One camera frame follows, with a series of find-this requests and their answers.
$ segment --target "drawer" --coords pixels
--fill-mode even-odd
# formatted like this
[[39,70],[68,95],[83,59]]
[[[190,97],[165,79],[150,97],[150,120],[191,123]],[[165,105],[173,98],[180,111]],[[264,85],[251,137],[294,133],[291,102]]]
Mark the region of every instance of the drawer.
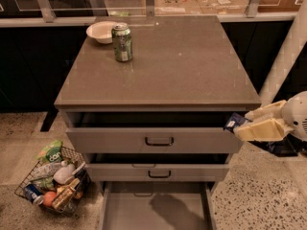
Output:
[[215,230],[210,190],[205,183],[107,182],[98,229]]
[[224,180],[228,165],[219,164],[87,164],[92,181]]
[[242,142],[221,127],[71,127],[81,153],[236,153]]

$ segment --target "aluminum can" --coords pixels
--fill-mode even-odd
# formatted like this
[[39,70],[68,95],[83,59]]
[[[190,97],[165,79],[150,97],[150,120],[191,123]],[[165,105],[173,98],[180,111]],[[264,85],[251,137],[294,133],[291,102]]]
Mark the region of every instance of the aluminum can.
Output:
[[33,204],[36,205],[41,204],[42,201],[44,200],[44,196],[34,184],[28,184],[23,189],[23,192],[25,197],[27,197],[27,199],[31,201]]
[[132,38],[127,23],[117,23],[113,26],[112,40],[116,60],[132,59]]

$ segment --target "speckled floor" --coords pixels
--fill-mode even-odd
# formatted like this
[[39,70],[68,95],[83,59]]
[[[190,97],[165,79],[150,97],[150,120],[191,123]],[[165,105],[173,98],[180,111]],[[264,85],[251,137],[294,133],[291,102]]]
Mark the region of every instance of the speckled floor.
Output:
[[[103,198],[95,184],[72,217],[42,211],[14,194],[44,146],[60,139],[72,148],[60,115],[50,131],[39,131],[45,115],[0,114],[0,229],[96,229]],[[212,196],[217,229],[307,229],[306,178],[305,156],[278,158],[244,144]]]

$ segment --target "open drawer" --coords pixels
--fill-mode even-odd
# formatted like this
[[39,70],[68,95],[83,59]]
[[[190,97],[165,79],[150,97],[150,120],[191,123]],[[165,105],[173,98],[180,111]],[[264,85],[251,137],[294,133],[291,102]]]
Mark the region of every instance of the open drawer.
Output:
[[221,127],[79,127],[66,133],[81,153],[236,153],[242,145]]
[[205,183],[107,182],[102,230],[215,230]]
[[81,153],[236,153],[242,142],[223,130],[223,112],[89,112],[66,133]]

